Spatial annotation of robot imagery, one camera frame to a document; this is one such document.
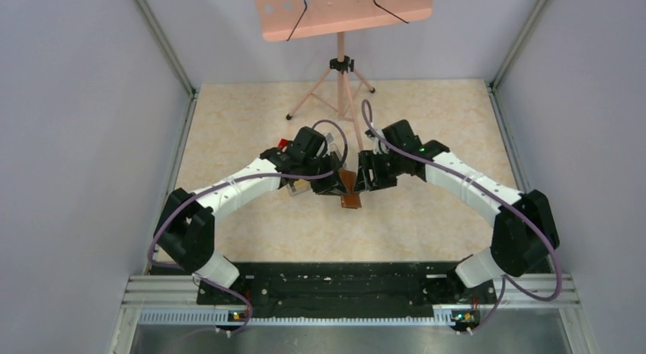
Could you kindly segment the brown leather card holder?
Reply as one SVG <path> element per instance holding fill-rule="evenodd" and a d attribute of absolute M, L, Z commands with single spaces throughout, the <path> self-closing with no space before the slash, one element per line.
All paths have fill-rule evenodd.
<path fill-rule="evenodd" d="M 360 195 L 353 190 L 357 180 L 357 173 L 341 169 L 340 177 L 347 188 L 347 194 L 341 196 L 341 207 L 344 209 L 360 209 L 362 207 Z"/>

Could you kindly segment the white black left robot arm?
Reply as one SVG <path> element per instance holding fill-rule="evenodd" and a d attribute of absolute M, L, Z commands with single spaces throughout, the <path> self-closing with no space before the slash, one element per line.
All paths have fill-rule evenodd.
<path fill-rule="evenodd" d="M 340 170 L 344 156 L 330 149 L 325 136 L 304 126 L 293 140 L 269 148 L 237 173 L 202 189 L 188 192 L 177 188 L 167 198 L 153 247 L 172 259 L 171 267 L 214 282 L 216 294 L 235 303 L 244 294 L 238 268 L 216 251 L 216 223 L 265 193 L 309 182 L 319 195 L 349 193 Z"/>

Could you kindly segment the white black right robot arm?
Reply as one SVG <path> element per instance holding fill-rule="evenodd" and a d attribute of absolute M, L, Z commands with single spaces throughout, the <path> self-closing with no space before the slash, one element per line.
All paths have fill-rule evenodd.
<path fill-rule="evenodd" d="M 491 244 L 457 263 L 446 274 L 446 290 L 467 302 L 478 285 L 500 276 L 521 277 L 542 263 L 559 244 L 547 196 L 506 187 L 458 159 L 447 146 L 423 143 L 407 120 L 369 128 L 373 150 L 360 153 L 356 192 L 396 185 L 409 174 L 440 187 L 474 209 L 493 228 Z"/>

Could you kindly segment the clear acrylic card box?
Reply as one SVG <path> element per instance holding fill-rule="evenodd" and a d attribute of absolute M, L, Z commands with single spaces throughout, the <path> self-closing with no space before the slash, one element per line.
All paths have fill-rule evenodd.
<path fill-rule="evenodd" d="M 311 190 L 311 185 L 307 180 L 291 180 L 286 185 L 286 191 L 290 197 L 298 196 Z"/>

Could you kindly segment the pink music stand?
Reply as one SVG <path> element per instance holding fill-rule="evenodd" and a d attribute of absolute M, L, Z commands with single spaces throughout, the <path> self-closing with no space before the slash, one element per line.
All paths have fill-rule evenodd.
<path fill-rule="evenodd" d="M 357 129 L 354 100 L 361 88 L 370 93 L 376 89 L 347 55 L 347 33 L 426 20 L 433 13 L 433 3 L 434 0 L 254 0 L 261 33 L 268 42 L 336 36 L 335 57 L 286 119 L 291 120 L 305 101 L 314 98 Z"/>

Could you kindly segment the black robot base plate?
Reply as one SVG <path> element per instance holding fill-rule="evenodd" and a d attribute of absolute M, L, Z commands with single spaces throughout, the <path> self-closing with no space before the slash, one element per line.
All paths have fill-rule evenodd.
<path fill-rule="evenodd" d="M 231 289 L 261 318 L 432 317 L 434 305 L 495 303 L 493 282 L 459 296 L 446 281 L 453 262 L 239 262 Z"/>

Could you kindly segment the aluminium frame rail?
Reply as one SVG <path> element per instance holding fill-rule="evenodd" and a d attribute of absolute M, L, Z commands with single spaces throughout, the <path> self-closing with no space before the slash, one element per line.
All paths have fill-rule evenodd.
<path fill-rule="evenodd" d="M 451 299 L 440 290 L 444 278 L 428 275 L 370 276 L 335 280 L 280 277 L 261 282 L 249 276 L 238 293 L 222 292 L 189 276 L 136 276 L 122 306 L 139 310 L 141 324 L 250 326 L 455 326 L 480 321 L 491 308 L 550 310 L 577 308 L 572 278 L 563 277 L 553 301 L 525 295 L 511 283 L 485 283 L 470 298 Z"/>

